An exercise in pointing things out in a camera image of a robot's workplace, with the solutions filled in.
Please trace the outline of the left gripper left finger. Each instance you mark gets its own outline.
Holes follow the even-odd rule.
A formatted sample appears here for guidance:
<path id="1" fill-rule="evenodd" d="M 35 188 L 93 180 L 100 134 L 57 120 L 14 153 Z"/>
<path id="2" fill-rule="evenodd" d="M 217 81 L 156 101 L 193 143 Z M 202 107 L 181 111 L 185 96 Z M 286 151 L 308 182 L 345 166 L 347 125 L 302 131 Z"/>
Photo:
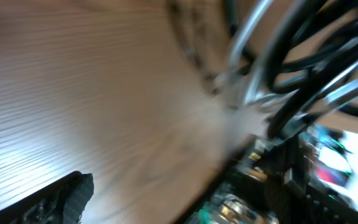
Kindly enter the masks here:
<path id="1" fill-rule="evenodd" d="M 0 210 L 0 224 L 79 224 L 93 194 L 93 175 L 74 171 Z"/>

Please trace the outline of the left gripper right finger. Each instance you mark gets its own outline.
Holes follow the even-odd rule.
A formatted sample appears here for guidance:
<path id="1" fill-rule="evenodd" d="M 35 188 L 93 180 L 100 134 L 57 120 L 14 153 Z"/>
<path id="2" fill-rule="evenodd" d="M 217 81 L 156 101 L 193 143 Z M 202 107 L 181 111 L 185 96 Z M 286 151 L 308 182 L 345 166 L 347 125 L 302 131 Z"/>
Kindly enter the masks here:
<path id="1" fill-rule="evenodd" d="M 306 162 L 300 137 L 295 135 L 267 154 L 265 199 L 284 224 L 302 224 L 306 219 Z"/>

